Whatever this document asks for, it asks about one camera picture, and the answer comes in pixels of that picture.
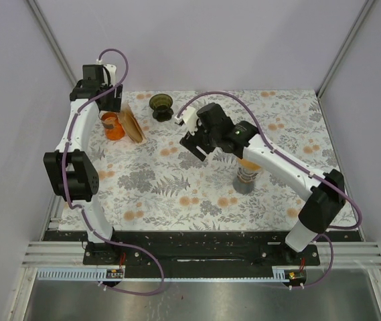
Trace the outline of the brown paper coffee filter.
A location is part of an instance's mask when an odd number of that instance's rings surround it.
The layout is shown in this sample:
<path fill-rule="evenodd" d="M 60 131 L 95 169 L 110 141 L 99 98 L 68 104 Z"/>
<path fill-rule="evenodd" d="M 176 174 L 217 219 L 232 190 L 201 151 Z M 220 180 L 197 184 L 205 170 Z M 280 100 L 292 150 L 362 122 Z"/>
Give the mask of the brown paper coffee filter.
<path fill-rule="evenodd" d="M 258 171 L 260 169 L 259 165 L 255 164 L 253 162 L 250 162 L 249 160 L 243 159 L 243 158 L 239 158 L 238 162 L 241 166 L 243 166 L 247 169 L 250 169 L 252 171 Z"/>

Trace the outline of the glass coffee carafe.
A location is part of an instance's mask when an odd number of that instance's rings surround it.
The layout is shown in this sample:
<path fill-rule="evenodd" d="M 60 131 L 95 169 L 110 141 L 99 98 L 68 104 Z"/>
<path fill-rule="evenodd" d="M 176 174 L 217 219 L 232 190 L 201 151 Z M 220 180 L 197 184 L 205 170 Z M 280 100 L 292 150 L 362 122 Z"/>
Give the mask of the glass coffee carafe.
<path fill-rule="evenodd" d="M 257 176 L 257 171 L 239 167 L 232 182 L 234 190 L 241 195 L 247 195 L 251 193 L 254 190 L 255 179 Z"/>

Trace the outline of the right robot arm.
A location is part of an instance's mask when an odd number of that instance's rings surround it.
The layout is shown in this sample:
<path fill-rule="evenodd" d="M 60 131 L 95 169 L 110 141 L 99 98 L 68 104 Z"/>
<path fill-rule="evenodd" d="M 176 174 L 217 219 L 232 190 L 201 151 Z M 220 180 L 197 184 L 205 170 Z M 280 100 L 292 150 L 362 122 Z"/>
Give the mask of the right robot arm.
<path fill-rule="evenodd" d="M 304 200 L 298 221 L 280 249 L 285 263 L 302 260 L 307 245 L 325 232 L 346 203 L 344 176 L 339 171 L 325 173 L 305 164 L 263 139 L 251 123 L 233 123 L 219 104 L 210 103 L 199 110 L 187 107 L 175 121 L 187 128 L 181 145 L 201 161 L 220 148 L 274 174 Z"/>

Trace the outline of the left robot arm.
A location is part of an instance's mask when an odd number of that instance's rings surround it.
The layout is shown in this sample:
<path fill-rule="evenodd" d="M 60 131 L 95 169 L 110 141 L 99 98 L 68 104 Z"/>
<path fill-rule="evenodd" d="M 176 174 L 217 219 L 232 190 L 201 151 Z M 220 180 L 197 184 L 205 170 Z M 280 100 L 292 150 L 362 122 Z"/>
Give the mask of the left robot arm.
<path fill-rule="evenodd" d="M 64 134 L 55 150 L 43 157 L 54 193 L 81 213 L 88 239 L 86 255 L 107 264 L 120 259 L 121 248 L 98 200 L 100 179 L 86 150 L 99 114 L 119 109 L 123 87 L 115 84 L 116 72 L 116 66 L 102 62 L 82 67 L 83 77 L 70 93 Z"/>

